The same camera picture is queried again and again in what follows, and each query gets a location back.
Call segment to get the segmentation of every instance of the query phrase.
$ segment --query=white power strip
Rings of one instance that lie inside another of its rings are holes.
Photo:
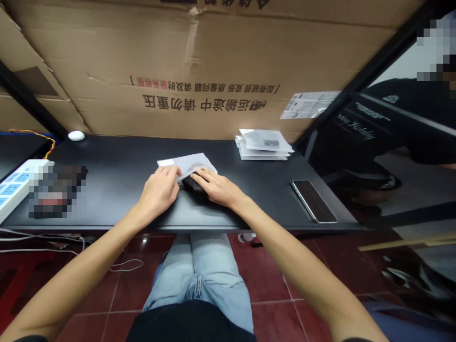
[[[0,184],[0,223],[27,197],[30,185],[43,178],[48,166],[47,159],[29,159]]]

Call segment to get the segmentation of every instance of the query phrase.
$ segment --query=black desk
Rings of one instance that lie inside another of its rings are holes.
[[[364,229],[298,153],[287,161],[243,161],[234,141],[102,136],[65,141],[52,153],[50,159],[56,165],[86,166],[88,170],[86,185],[67,218],[29,219],[26,199],[3,226],[47,231],[109,229],[137,202],[157,160],[199,152],[288,230]],[[339,223],[314,223],[290,186],[295,179],[311,180]],[[169,232],[203,229],[234,233],[248,229],[230,210],[216,204],[201,205],[184,190],[153,225]]]
[[[37,154],[45,154],[49,139],[36,135],[0,135],[0,181]]]

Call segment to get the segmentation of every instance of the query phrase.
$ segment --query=black shirt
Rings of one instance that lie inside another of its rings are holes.
[[[139,314],[127,342],[236,341],[257,338],[231,323],[216,306],[199,300],[162,306]],[[47,342],[42,336],[28,336],[16,342]],[[352,338],[345,342],[369,342]]]
[[[415,162],[452,164],[451,130],[456,130],[456,100],[448,82],[391,79],[354,94],[319,131],[314,151],[347,169],[402,146]]]

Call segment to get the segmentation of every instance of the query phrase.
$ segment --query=forearm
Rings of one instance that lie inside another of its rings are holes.
[[[344,336],[346,331],[356,331],[356,337],[385,341],[359,300],[300,241],[249,199],[233,210],[258,235],[286,278],[327,323],[335,341],[354,337]]]
[[[0,337],[11,342],[22,336],[38,334],[48,341],[74,313],[81,301],[103,279],[125,246],[141,230],[141,222],[131,210],[117,225],[60,270],[27,303]]]

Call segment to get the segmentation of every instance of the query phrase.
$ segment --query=light blue jeans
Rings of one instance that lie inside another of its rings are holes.
[[[226,234],[178,234],[142,311],[192,299],[214,304],[253,333],[250,297]]]

